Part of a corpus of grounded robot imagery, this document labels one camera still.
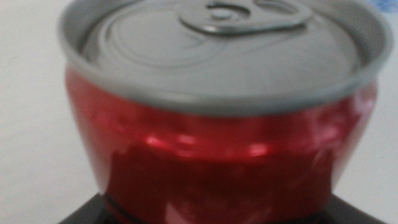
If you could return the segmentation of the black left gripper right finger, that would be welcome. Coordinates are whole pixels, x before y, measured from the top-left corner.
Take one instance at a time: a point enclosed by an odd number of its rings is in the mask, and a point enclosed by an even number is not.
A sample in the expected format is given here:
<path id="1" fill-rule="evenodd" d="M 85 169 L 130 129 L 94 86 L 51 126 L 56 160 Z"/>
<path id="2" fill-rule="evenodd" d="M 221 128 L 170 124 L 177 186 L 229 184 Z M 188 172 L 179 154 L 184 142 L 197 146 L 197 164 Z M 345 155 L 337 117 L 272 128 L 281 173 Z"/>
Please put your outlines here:
<path id="1" fill-rule="evenodd" d="M 386 224 L 333 195 L 323 212 L 324 224 Z"/>

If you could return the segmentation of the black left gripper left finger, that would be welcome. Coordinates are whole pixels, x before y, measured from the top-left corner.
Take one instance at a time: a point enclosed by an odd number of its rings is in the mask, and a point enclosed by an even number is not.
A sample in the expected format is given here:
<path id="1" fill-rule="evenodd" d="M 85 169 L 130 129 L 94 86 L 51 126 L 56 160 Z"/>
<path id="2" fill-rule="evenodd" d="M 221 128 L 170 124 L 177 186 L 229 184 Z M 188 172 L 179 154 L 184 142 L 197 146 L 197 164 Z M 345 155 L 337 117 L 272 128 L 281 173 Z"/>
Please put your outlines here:
<path id="1" fill-rule="evenodd" d="M 119 222 L 104 206 L 99 194 L 94 195 L 80 208 L 64 218 L 58 224 L 118 224 Z"/>

